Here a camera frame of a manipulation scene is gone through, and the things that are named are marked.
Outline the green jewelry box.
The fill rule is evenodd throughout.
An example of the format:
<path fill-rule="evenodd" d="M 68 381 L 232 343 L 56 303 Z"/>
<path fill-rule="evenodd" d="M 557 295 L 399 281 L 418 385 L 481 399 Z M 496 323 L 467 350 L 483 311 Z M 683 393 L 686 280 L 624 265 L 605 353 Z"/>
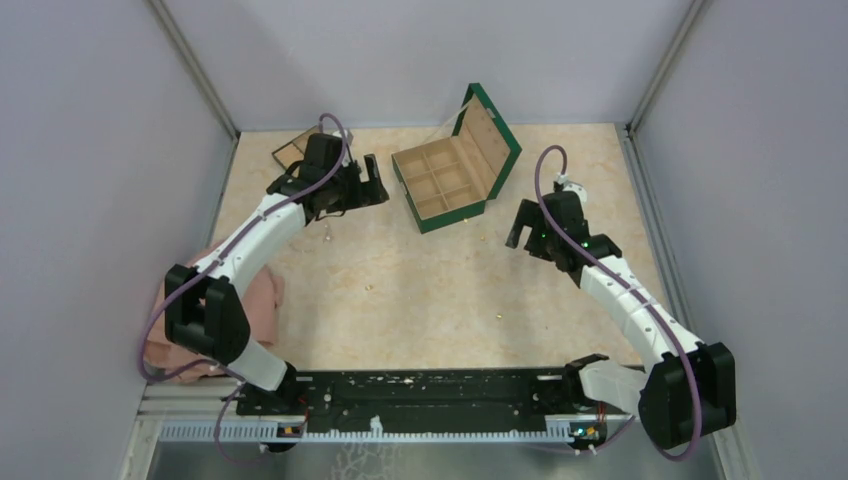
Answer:
<path fill-rule="evenodd" d="M 416 226 L 426 234 L 485 212 L 522 153 L 482 84 L 468 85 L 451 133 L 391 155 Z"/>

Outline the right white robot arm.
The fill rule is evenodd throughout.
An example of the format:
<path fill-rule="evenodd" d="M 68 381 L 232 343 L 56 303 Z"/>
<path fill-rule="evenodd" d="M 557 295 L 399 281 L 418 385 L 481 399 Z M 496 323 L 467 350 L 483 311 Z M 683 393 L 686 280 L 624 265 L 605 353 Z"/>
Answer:
<path fill-rule="evenodd" d="M 642 362 L 639 370 L 605 355 L 568 363 L 563 398 L 576 412 L 597 403 L 635 416 L 649 439 L 670 450 L 737 421 L 735 358 L 683 327 L 636 278 L 619 246 L 593 234 L 573 191 L 519 204 L 506 244 L 553 263 L 609 314 Z"/>

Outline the green jewelry tray insert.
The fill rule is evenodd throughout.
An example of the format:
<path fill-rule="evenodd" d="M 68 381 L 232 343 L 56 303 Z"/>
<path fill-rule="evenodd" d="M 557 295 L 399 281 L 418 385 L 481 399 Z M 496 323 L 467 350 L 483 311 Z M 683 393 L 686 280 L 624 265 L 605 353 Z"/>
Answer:
<path fill-rule="evenodd" d="M 318 125 L 312 126 L 308 130 L 299 134 L 293 140 L 274 150 L 271 153 L 272 159 L 283 170 L 283 172 L 290 174 L 292 172 L 290 167 L 295 162 L 303 160 L 308 138 L 311 135 L 319 132 L 320 127 Z M 349 130 L 341 132 L 337 129 L 334 129 L 330 131 L 330 134 L 334 137 L 346 138 L 348 142 L 348 147 L 350 148 L 352 146 L 354 136 L 353 133 Z M 347 166 L 351 162 L 351 153 L 349 148 L 346 150 L 345 157 L 342 162 L 343 167 Z"/>

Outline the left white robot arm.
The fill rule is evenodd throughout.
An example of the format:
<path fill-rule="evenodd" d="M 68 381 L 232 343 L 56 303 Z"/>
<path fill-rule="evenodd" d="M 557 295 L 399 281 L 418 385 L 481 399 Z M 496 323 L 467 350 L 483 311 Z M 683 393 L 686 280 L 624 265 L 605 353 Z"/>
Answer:
<path fill-rule="evenodd" d="M 252 217 L 194 265 L 168 271 L 165 337 L 261 389 L 273 412 L 292 411 L 300 399 L 296 370 L 253 337 L 243 305 L 249 284 L 309 224 L 388 199 L 374 155 L 357 162 L 342 135 L 310 134 L 301 159 L 271 183 Z"/>

